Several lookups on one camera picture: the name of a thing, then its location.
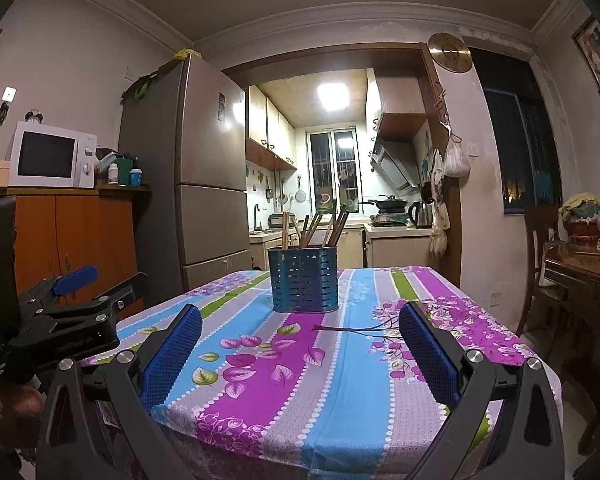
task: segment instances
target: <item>silver bolt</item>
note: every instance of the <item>silver bolt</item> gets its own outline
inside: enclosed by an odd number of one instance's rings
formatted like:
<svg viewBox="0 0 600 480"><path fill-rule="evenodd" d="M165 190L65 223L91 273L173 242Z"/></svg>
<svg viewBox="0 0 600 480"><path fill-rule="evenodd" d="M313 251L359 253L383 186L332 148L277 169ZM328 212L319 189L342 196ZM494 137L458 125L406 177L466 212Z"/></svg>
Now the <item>silver bolt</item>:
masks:
<svg viewBox="0 0 600 480"><path fill-rule="evenodd" d="M129 363L134 360L134 353L130 350L123 350L116 356L116 361L122 364Z"/></svg>
<svg viewBox="0 0 600 480"><path fill-rule="evenodd" d="M74 365L74 362L71 361L71 359L62 359L62 361L60 361L60 364L58 365L58 368L60 368L63 371L67 371L73 365Z"/></svg>
<svg viewBox="0 0 600 480"><path fill-rule="evenodd" d="M528 359L526 361L526 364L528 364L529 368L531 368L532 370L539 370L540 368L542 368L542 361L537 357L532 357L531 359Z"/></svg>
<svg viewBox="0 0 600 480"><path fill-rule="evenodd" d="M484 355L482 355L482 352L478 350L469 350L466 353L466 356L472 363L481 363L482 361L484 361Z"/></svg>

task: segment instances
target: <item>striped tablecloth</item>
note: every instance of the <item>striped tablecloth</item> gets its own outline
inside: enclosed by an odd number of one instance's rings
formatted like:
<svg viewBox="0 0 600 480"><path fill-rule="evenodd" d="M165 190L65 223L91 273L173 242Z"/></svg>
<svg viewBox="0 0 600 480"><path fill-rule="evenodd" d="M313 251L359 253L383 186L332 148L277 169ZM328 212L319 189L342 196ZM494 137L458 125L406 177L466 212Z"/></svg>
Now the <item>striped tablecloth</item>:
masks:
<svg viewBox="0 0 600 480"><path fill-rule="evenodd" d="M91 361L137 348L193 303L202 337L152 415L197 476L402 480L448 414L397 331L405 300L426 302L435 325L493 362L532 355L428 267L343 270L338 290L335 312L279 314L268 273L236 272L123 320L119 348ZM560 381L548 375L561 416ZM490 403L474 445L499 409Z"/></svg>

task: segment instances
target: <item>white bottle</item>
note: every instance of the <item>white bottle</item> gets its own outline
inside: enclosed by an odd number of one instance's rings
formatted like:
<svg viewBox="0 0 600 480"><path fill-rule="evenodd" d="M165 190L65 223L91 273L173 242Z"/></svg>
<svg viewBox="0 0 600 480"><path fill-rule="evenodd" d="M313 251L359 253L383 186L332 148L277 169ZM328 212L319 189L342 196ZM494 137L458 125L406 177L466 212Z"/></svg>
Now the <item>white bottle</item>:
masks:
<svg viewBox="0 0 600 480"><path fill-rule="evenodd" d="M109 165L109 183L110 184L118 183L118 165L115 162L112 162Z"/></svg>

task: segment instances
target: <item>kitchen window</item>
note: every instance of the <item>kitchen window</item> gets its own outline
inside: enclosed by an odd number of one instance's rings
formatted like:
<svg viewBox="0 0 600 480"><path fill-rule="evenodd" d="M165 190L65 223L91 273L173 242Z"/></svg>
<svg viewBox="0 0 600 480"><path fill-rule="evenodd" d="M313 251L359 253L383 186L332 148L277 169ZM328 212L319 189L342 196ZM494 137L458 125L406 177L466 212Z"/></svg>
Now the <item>kitchen window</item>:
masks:
<svg viewBox="0 0 600 480"><path fill-rule="evenodd" d="M360 212L360 163L355 128L306 135L312 209L332 214L342 205Z"/></svg>
<svg viewBox="0 0 600 480"><path fill-rule="evenodd" d="M504 213L561 203L554 134L531 66L485 50L471 52L498 148Z"/></svg>

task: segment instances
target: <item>gold round clock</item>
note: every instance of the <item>gold round clock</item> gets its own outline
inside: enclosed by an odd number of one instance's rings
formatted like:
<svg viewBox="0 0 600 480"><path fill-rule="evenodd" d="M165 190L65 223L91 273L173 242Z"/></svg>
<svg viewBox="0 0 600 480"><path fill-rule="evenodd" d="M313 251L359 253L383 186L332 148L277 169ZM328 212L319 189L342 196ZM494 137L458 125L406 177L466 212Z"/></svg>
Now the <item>gold round clock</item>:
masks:
<svg viewBox="0 0 600 480"><path fill-rule="evenodd" d="M427 44L431 57L442 68L459 74L471 70L471 53L464 41L446 32L438 32L429 38Z"/></svg>

